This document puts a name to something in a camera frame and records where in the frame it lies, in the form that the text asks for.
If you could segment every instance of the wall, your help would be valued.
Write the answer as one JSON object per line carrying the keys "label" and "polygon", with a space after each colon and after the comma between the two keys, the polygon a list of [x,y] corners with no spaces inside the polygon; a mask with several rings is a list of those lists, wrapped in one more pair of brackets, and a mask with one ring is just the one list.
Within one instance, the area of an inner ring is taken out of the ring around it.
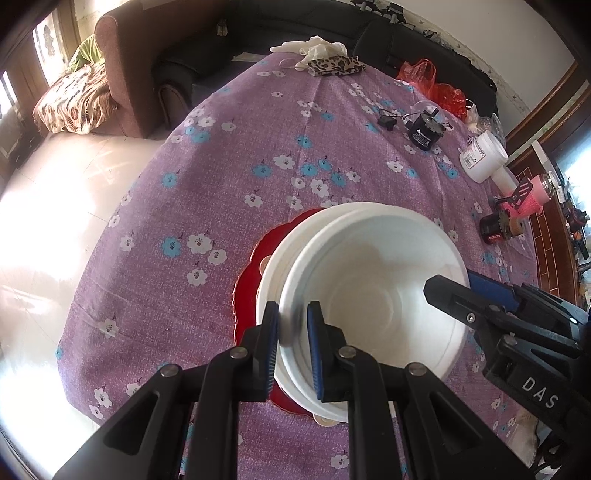
{"label": "wall", "polygon": [[548,22],[524,0],[396,3],[408,10],[409,22],[441,32],[456,51],[491,71],[506,132],[538,105],[574,62]]}
{"label": "wall", "polygon": [[84,40],[90,37],[95,32],[98,19],[126,1],[128,0],[74,0],[80,39]]}

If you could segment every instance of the brown armchair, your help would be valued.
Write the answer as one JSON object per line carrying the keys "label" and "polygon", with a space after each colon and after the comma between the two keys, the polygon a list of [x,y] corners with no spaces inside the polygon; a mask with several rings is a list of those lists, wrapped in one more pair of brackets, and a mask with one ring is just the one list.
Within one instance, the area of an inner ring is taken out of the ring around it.
{"label": "brown armchair", "polygon": [[152,64],[165,48],[215,25],[228,0],[174,0],[144,9],[131,0],[106,13],[95,37],[105,55],[107,80],[121,131],[146,138],[162,122]]}

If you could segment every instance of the red plastic bag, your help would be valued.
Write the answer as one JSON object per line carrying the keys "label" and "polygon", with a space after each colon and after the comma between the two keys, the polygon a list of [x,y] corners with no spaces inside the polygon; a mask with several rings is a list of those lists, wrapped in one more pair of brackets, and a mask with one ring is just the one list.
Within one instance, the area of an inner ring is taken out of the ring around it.
{"label": "red plastic bag", "polygon": [[431,98],[437,69],[431,60],[421,59],[415,65],[405,61],[400,67],[397,80],[410,83],[425,97]]}
{"label": "red plastic bag", "polygon": [[468,116],[466,109],[466,95],[460,89],[447,83],[438,83],[431,90],[430,100],[433,100],[441,108],[453,113],[462,122]]}

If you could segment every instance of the white bowl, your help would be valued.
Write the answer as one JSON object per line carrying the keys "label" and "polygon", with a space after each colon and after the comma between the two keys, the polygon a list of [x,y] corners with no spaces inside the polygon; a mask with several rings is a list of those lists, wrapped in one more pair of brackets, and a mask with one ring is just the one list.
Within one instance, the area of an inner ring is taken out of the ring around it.
{"label": "white bowl", "polygon": [[[263,272],[261,284],[256,296],[256,323],[262,322],[262,316],[265,312],[265,305],[268,301],[279,302],[281,290],[287,278],[291,267],[302,249],[310,240],[333,220],[354,210],[373,206],[369,202],[353,202],[336,205],[308,217],[302,223],[297,225],[277,246],[271,259],[269,260],[265,271]],[[294,385],[289,375],[285,371],[283,361],[278,355],[275,362],[275,380],[277,384],[285,391],[292,400],[300,407],[308,411],[314,409],[314,403],[310,402]]]}
{"label": "white bowl", "polygon": [[421,362],[445,379],[467,328],[426,302],[424,284],[437,274],[469,285],[454,244],[418,213],[372,204],[324,227],[297,257],[281,293],[278,359],[291,380],[285,392],[293,398],[294,385],[312,413],[347,421],[346,404],[322,404],[314,392],[306,328],[313,300],[348,344],[378,362]]}

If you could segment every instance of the red plate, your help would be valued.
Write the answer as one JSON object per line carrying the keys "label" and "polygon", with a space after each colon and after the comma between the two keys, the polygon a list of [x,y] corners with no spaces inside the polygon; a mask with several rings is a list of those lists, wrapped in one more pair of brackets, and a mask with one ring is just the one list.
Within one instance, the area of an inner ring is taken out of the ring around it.
{"label": "red plate", "polygon": [[[240,274],[234,286],[232,306],[234,307],[234,318],[236,319],[236,326],[234,328],[234,341],[236,345],[240,345],[244,330],[256,326],[256,293],[261,284],[262,277],[259,272],[259,266],[262,259],[272,255],[281,241],[297,225],[321,210],[323,209],[314,208],[301,213],[291,222],[276,226],[273,230],[267,232],[257,243],[255,249],[252,251],[250,262]],[[290,413],[312,415],[288,397],[276,382],[274,382],[269,399],[279,408]]]}

